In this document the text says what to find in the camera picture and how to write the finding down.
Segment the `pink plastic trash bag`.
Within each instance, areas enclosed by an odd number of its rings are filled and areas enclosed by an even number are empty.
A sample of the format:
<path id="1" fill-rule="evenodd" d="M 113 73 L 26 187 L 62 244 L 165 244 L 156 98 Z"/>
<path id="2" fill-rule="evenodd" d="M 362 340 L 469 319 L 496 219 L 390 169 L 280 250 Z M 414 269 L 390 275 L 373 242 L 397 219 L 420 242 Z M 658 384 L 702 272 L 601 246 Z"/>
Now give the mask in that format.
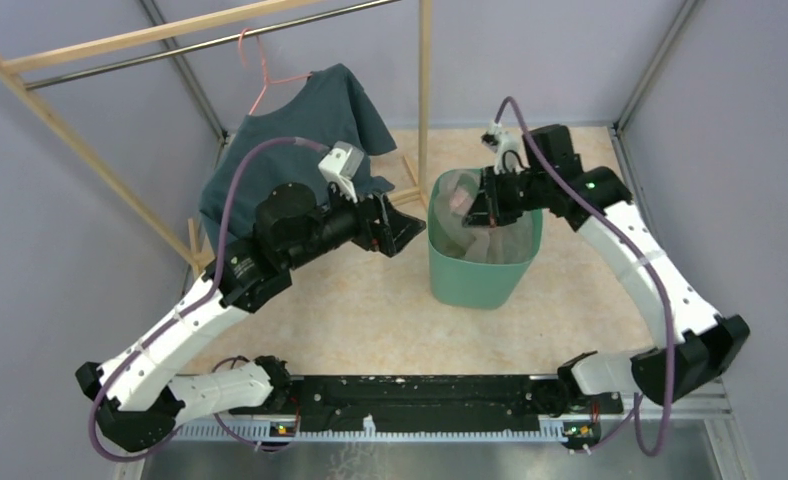
<path id="1" fill-rule="evenodd" d="M 479 188 L 479 174 L 454 169 L 439 177 L 431 241 L 442 254 L 472 263 L 514 264 L 532 256 L 534 221 L 523 216 L 502 227 L 469 227 L 464 218 Z"/>

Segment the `green plastic trash bin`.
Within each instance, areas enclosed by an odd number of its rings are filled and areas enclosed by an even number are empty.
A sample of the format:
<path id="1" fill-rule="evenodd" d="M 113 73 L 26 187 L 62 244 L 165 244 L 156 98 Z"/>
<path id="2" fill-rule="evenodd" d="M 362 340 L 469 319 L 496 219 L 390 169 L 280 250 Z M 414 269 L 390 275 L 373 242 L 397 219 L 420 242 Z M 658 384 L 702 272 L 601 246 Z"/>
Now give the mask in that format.
<path id="1" fill-rule="evenodd" d="M 438 301 L 447 305 L 483 310 L 497 309 L 509 299 L 539 252 L 543 214 L 534 211 L 523 215 L 534 221 L 535 240 L 532 256 L 525 262 L 484 264 L 451 258 L 440 253 L 431 241 L 431 234 L 434 232 L 432 207 L 438 179 L 431 191 L 427 218 L 431 291 Z"/>

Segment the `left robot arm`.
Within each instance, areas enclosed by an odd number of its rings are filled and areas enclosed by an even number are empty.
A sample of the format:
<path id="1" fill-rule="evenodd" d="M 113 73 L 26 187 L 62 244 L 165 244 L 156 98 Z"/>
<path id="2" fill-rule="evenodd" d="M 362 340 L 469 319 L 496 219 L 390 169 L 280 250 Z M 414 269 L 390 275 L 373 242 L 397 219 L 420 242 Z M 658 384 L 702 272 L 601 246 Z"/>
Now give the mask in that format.
<path id="1" fill-rule="evenodd" d="M 308 186 L 282 184 L 255 213 L 252 231 L 223 243 L 189 292 L 144 337 L 118 358 L 77 370 L 92 402 L 89 440 L 107 459 L 144 458 L 182 425 L 207 415 L 284 410 L 292 380 L 277 357 L 209 374 L 185 375 L 182 368 L 224 330 L 287 290 L 294 270 L 347 243 L 394 257 L 426 227 L 383 193 L 351 200 L 336 185 L 319 204 Z"/>

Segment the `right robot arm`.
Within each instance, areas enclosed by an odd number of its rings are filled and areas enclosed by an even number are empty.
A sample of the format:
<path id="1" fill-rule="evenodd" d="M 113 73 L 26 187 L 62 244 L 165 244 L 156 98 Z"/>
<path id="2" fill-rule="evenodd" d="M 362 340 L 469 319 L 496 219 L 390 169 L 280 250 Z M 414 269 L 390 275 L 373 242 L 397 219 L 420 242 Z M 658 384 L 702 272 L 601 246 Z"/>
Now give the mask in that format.
<path id="1" fill-rule="evenodd" d="M 751 333 L 680 273 L 650 233 L 632 194 L 608 167 L 585 170 L 569 129 L 553 124 L 521 136 L 493 122 L 481 137 L 495 163 L 480 171 L 466 227 L 501 227 L 547 210 L 594 248 L 645 320 L 647 350 L 583 353 L 558 370 L 559 404 L 582 412 L 607 392 L 632 392 L 657 405 L 677 401 L 722 375 Z"/>

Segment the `dark teal t-shirt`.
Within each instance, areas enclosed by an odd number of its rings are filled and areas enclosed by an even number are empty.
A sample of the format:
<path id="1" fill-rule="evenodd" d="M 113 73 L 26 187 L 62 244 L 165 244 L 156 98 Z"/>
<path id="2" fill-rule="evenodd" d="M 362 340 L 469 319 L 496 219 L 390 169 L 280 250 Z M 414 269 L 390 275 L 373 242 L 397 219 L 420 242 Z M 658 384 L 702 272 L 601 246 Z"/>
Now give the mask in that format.
<path id="1" fill-rule="evenodd" d="M 235 171 L 259 144 L 277 137 L 302 137 L 332 146 L 339 141 L 365 153 L 354 174 L 355 189 L 362 193 L 390 192 L 387 179 L 371 174 L 370 160 L 393 152 L 397 145 L 381 115 L 356 76 L 336 64 L 311 74 L 299 93 L 281 108 L 267 114 L 246 116 L 234 140 L 206 182 L 199 200 L 201 224 L 209 243 L 218 247 L 220 223 Z M 318 164 L 322 156 L 307 148 L 280 145 L 258 154 L 243 172 L 235 191 L 227 241 L 248 234 L 255 224 L 256 207 L 277 186 L 308 186 L 319 204 L 327 201 L 327 182 Z"/>

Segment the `pink clothes hanger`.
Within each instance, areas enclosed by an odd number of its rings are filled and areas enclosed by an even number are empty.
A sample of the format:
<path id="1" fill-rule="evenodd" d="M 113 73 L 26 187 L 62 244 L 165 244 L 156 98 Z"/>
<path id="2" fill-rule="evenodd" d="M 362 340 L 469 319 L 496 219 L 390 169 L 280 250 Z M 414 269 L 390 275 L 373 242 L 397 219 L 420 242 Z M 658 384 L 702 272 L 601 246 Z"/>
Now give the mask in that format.
<path id="1" fill-rule="evenodd" d="M 242 29 L 239 32 L 239 37 L 238 37 L 238 40 L 236 42 L 236 50 L 237 50 L 237 53 L 238 53 L 238 56 L 239 56 L 240 63 L 241 63 L 241 65 L 242 65 L 242 67 L 244 69 L 247 69 L 250 66 L 250 64 L 251 64 L 251 62 L 249 61 L 248 56 L 246 54 L 245 47 L 244 47 L 244 40 L 247 38 L 247 34 L 251 33 L 251 32 L 252 32 L 252 29 L 249 28 L 249 27 Z M 254 35 L 254 38 L 255 38 L 255 43 L 256 43 L 256 48 L 257 48 L 257 53 L 258 53 L 260 70 L 261 70 L 262 87 L 261 87 L 257 97 L 255 98 L 254 102 L 252 103 L 250 109 L 247 112 L 248 116 L 252 116 L 252 115 L 254 115 L 256 113 L 256 110 L 260 106 L 262 100 L 266 96 L 266 94 L 267 94 L 267 92 L 268 92 L 268 90 L 269 90 L 269 88 L 271 86 L 284 85 L 284 84 L 289 84 L 289 83 L 292 83 L 292 82 L 298 82 L 298 81 L 301 81 L 301 80 L 307 81 L 312 76 L 312 73 L 308 72 L 308 73 L 305 73 L 305 74 L 300 74 L 300 75 L 295 75 L 295 76 L 290 76 L 290 77 L 284 77 L 284 78 L 279 78 L 279 79 L 273 78 L 271 76 L 271 74 L 270 74 L 270 69 L 269 69 L 269 65 L 268 65 L 267 55 L 266 55 L 265 50 L 264 50 L 263 42 L 260 39 L 258 34 Z"/>

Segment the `metal hanging rod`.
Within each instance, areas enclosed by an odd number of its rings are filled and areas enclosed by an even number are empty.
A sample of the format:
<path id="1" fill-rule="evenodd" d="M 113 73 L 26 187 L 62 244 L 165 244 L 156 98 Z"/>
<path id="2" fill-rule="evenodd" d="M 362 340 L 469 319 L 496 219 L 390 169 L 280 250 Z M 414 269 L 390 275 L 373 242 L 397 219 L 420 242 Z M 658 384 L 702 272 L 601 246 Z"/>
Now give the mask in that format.
<path id="1" fill-rule="evenodd" d="M 164 50 L 159 53 L 154 53 L 150 55 L 143 55 L 139 57 L 133 57 L 126 60 L 121 60 L 113 63 L 108 63 L 105 65 L 96 66 L 89 69 L 84 69 L 76 72 L 71 72 L 64 75 L 59 75 L 55 77 L 49 77 L 37 81 L 32 81 L 26 84 L 26 89 L 28 91 L 34 91 L 39 89 L 48 88 L 51 86 L 56 86 L 60 84 L 65 84 L 85 78 L 90 78 L 97 75 L 102 75 L 118 70 L 128 69 L 135 66 L 145 65 L 148 63 L 157 62 L 164 59 L 175 59 L 176 57 L 183 56 L 188 53 L 193 53 L 201 50 L 206 50 L 210 48 L 214 48 L 221 45 L 226 45 L 229 43 L 237 42 L 238 40 L 245 39 L 251 36 L 263 35 L 274 33 L 282 30 L 287 30 L 294 27 L 299 27 L 307 24 L 312 24 L 316 22 L 320 22 L 323 20 L 328 20 L 331 18 L 336 18 L 340 16 L 345 16 L 348 14 L 358 13 L 360 11 L 369 10 L 381 6 L 386 6 L 389 4 L 398 3 L 399 0 L 376 0 L 376 1 L 367 1 L 355 5 L 350 5 L 338 9 L 333 9 L 313 15 L 308 15 L 305 17 L 301 17 L 299 19 L 284 21 L 281 23 L 259 27 L 252 29 L 250 31 L 245 31 L 244 33 L 239 33 L 235 35 L 224 36 L 220 38 L 211 39 L 209 41 L 203 41 L 196 44 L 191 44 L 187 46 L 182 46 L 174 49 Z"/>

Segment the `wooden clothes rack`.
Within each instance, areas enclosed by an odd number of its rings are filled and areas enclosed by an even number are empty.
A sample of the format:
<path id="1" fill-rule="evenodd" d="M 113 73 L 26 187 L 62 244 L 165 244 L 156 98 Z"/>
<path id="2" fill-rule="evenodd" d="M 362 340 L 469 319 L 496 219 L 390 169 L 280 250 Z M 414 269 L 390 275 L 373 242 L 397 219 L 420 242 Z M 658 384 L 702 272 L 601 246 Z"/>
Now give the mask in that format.
<path id="1" fill-rule="evenodd" d="M 137 67 L 37 94 L 5 65 L 146 23 L 131 1 L 0 1 L 0 277 L 82 256 L 187 266 L 181 232 L 218 140 L 181 77 Z"/>

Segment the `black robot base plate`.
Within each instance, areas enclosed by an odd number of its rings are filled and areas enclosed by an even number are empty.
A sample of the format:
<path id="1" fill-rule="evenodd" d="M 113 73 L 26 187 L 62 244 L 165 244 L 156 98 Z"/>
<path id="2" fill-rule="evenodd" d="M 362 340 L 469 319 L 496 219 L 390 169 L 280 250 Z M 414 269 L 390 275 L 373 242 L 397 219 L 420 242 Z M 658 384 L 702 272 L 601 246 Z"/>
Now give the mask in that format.
<path id="1" fill-rule="evenodd" d="M 266 406 L 233 415 L 299 419 L 303 433 L 357 432 L 372 419 L 382 433 L 533 432 L 543 416 L 621 414 L 617 393 L 584 397 L 554 375 L 407 375 L 294 378 Z"/>

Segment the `aluminium frame post right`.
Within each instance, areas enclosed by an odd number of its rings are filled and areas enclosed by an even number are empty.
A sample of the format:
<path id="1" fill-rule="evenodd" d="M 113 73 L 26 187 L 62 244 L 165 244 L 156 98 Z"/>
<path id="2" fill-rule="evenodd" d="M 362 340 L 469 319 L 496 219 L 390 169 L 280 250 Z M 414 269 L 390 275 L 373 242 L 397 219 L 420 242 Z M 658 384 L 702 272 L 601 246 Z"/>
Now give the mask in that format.
<path id="1" fill-rule="evenodd" d="M 657 44 L 652 57 L 635 84 L 619 117 L 613 123 L 613 130 L 617 137 L 622 136 L 629 127 L 641 102 L 653 87 L 660 70 L 664 67 L 672 51 L 676 48 L 680 37 L 703 4 L 703 0 L 684 0 L 680 3 L 679 9 Z"/>

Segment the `aluminium frame post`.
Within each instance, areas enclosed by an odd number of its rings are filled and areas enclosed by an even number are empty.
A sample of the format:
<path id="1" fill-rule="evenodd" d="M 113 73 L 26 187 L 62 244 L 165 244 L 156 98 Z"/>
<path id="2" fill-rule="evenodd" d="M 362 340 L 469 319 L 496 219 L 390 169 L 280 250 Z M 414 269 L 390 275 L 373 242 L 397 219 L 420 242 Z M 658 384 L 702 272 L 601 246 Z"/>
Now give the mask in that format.
<path id="1" fill-rule="evenodd" d="M 629 127 L 641 102 L 653 87 L 660 70 L 664 67 L 672 51 L 676 48 L 680 37 L 703 4 L 703 0 L 684 0 L 680 3 L 679 9 L 657 44 L 652 57 L 635 84 L 619 117 L 613 123 L 613 130 L 617 137 L 622 136 Z"/>
<path id="2" fill-rule="evenodd" d="M 167 22 L 157 1 L 137 0 L 136 3 L 151 26 L 159 26 Z M 214 134 L 218 143 L 223 145 L 227 138 L 227 130 L 218 118 L 215 108 L 208 99 L 187 57 L 184 54 L 180 54 L 169 57 L 168 60 L 172 64 L 177 77 L 180 79 L 194 107 Z"/>

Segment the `aluminium frame post left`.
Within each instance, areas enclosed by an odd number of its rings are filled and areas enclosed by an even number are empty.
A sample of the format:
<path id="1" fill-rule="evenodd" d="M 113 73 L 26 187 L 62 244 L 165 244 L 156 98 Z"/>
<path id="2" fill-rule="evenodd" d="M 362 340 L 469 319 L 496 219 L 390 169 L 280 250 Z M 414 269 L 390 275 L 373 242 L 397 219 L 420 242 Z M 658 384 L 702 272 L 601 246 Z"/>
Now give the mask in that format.
<path id="1" fill-rule="evenodd" d="M 151 26 L 159 26 L 167 22 L 157 1 L 137 0 L 136 3 Z M 208 99 L 187 57 L 184 54 L 180 54 L 169 57 L 168 60 L 172 64 L 177 77 L 180 79 L 194 107 L 214 134 L 218 143 L 223 145 L 227 138 L 227 130 L 218 118 L 215 108 Z"/>

